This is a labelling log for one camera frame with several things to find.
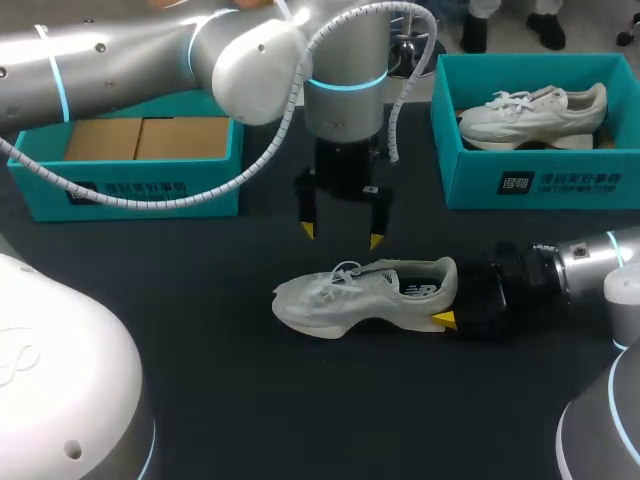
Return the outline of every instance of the brown cardboard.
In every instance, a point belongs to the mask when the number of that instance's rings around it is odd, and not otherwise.
[[[228,131],[226,117],[146,118],[135,159],[224,158]]]
[[[64,159],[132,160],[134,158],[141,118],[83,120],[76,125]]]

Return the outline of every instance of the shoe tongue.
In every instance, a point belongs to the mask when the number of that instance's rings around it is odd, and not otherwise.
[[[380,270],[372,275],[383,277],[391,285],[394,292],[400,293],[400,278],[398,278],[398,273],[395,270]]]
[[[544,102],[544,99],[548,97],[554,97],[564,108],[567,108],[569,105],[567,92],[561,88],[556,88],[553,85],[540,89],[537,92],[533,92],[529,98],[532,102],[540,103],[540,101]]]

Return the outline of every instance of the person's feet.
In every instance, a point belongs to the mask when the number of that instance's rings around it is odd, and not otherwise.
[[[460,47],[467,53],[487,51],[487,20],[467,14]]]
[[[532,13],[527,19],[527,27],[540,35],[540,43],[549,50],[562,50],[567,44],[557,15]]]

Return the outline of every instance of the cardboard box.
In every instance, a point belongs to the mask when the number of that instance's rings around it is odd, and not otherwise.
[[[43,166],[106,195],[139,201],[184,198],[241,171],[243,126],[203,92],[169,95],[99,119],[22,132],[16,142]],[[27,171],[9,170],[36,221],[219,217],[238,213],[238,192],[194,207],[135,211],[75,198]]]
[[[548,85],[583,91],[601,82],[609,112],[595,150],[464,148],[456,111],[497,91]],[[640,208],[640,86],[621,54],[443,55],[431,119],[447,205],[454,209]]]

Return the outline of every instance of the cable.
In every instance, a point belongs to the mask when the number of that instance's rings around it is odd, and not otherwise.
[[[29,169],[31,172],[35,173],[39,177],[43,178],[47,182],[53,183],[54,185],[63,188],[64,190],[70,192],[76,197],[86,198],[96,203],[100,203],[103,205],[109,205],[113,207],[127,208],[130,210],[169,210],[176,208],[184,208],[191,207],[193,205],[198,205],[200,203],[207,202],[209,200],[213,200],[214,198],[220,197],[226,193],[229,193],[232,190],[240,187],[242,184],[251,179],[256,173],[258,173],[274,156],[274,154],[282,145],[284,138],[289,130],[289,126],[291,125],[291,119],[293,118],[293,113],[295,112],[296,102],[298,100],[298,96],[300,95],[300,91],[302,90],[302,86],[304,83],[303,80],[303,72],[305,70],[305,65],[307,61],[310,61],[313,52],[318,48],[318,46],[322,43],[325,37],[331,35],[331,32],[339,26],[342,26],[346,23],[349,23],[352,20],[355,20],[358,17],[367,16],[367,15],[378,15],[382,13],[414,13],[416,16],[422,17],[428,25],[429,29],[429,40],[427,42],[427,47],[418,62],[415,70],[411,74],[411,77],[406,81],[405,86],[398,97],[398,100],[393,106],[391,110],[391,116],[389,118],[389,156],[391,158],[391,162],[397,162],[400,158],[398,155],[398,144],[397,144],[397,136],[396,129],[398,124],[398,116],[400,114],[400,110],[404,105],[411,89],[413,88],[413,84],[418,78],[420,72],[422,72],[427,65],[427,62],[431,58],[431,54],[433,53],[433,49],[435,47],[436,36],[438,27],[436,24],[436,20],[424,7],[420,5],[416,5],[414,3],[407,3],[403,1],[395,1],[395,2],[380,2],[380,3],[372,3],[370,5],[364,5],[362,7],[354,8],[348,12],[345,12],[341,15],[338,15],[333,20],[331,20],[328,24],[326,24],[318,33],[316,33],[307,45],[306,55],[302,58],[300,63],[296,68],[296,72],[293,78],[293,84],[291,86],[291,92],[289,94],[289,100],[287,102],[287,106],[284,112],[284,116],[282,117],[282,121],[280,122],[280,127],[276,132],[275,137],[273,138],[271,144],[267,147],[265,152],[255,161],[253,165],[247,168],[244,172],[238,175],[236,178],[228,181],[224,185],[213,188],[207,192],[199,193],[197,195],[192,195],[190,197],[181,198],[178,200],[169,200],[163,202],[140,202],[137,200],[126,200],[124,198],[112,197],[110,195],[104,195],[102,193],[98,193],[94,190],[89,190],[87,188],[81,187],[73,182],[70,182],[67,179],[56,175],[55,173],[47,170],[38,162],[32,160],[24,153],[18,151],[14,148],[9,142],[0,138],[0,152],[8,155],[11,158],[14,158],[17,162],[22,164],[24,167]]]

